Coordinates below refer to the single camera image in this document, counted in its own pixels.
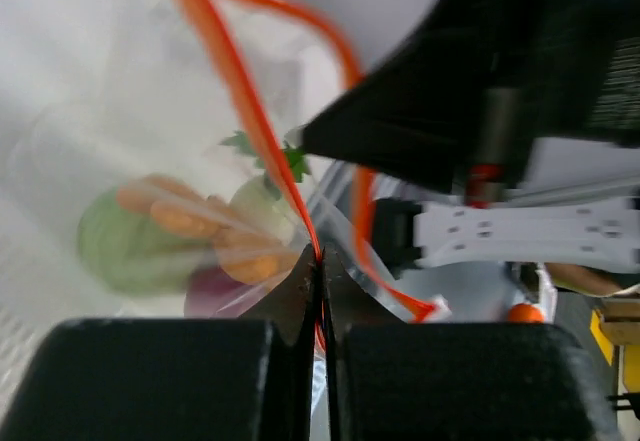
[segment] plastic bag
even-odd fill
[[[339,35],[280,0],[117,0],[100,96],[47,109],[7,177],[124,312],[235,317],[309,241],[320,256],[304,201],[327,162],[287,136],[357,78]]]

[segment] green leaf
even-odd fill
[[[255,158],[258,157],[253,147],[251,146],[251,143],[249,142],[247,133],[245,133],[244,131],[236,131],[233,136],[220,141],[220,144],[222,146],[232,146],[236,148],[236,152],[243,156],[252,156]]]
[[[305,174],[311,174],[307,160],[304,158],[304,152],[298,148],[292,148],[289,144],[285,143],[285,148],[282,150],[289,168],[293,173],[293,178],[296,183],[301,183]]]

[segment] white robotic bracket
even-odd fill
[[[541,208],[421,203],[413,245],[420,267],[466,261],[557,262],[640,272],[640,198]]]

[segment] orange drawstring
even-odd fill
[[[269,176],[280,188],[292,207],[302,218],[313,246],[316,259],[321,261],[322,251],[313,227],[311,217],[295,184],[293,174],[287,160],[280,150],[274,132],[264,111],[253,79],[245,69],[244,60],[236,48],[229,34],[224,19],[209,0],[178,0],[185,15],[195,26],[200,38],[210,56],[213,67],[220,71],[224,81],[230,88],[234,105],[240,114],[240,120],[251,145],[264,161]],[[318,15],[282,0],[240,0],[245,4],[253,4],[262,8],[287,15],[290,18],[303,21],[326,37],[340,61],[343,69],[343,82],[346,88],[354,86],[361,79],[361,71],[355,56],[349,49],[346,40],[334,29],[330,23]],[[373,220],[373,203],[371,201],[371,185],[373,173],[365,168],[358,168],[356,172],[356,195],[354,197],[354,234],[356,256],[364,272],[371,279],[388,290],[415,316],[416,321],[422,321],[433,312],[436,307],[400,293],[389,286],[375,271],[367,253],[367,240],[371,236]],[[316,327],[319,343],[324,347],[321,327]]]

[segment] red component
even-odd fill
[[[502,175],[502,166],[498,164],[478,164],[471,168],[469,182],[467,183],[467,205],[476,209],[486,209],[491,204],[484,199],[485,185],[498,182]]]

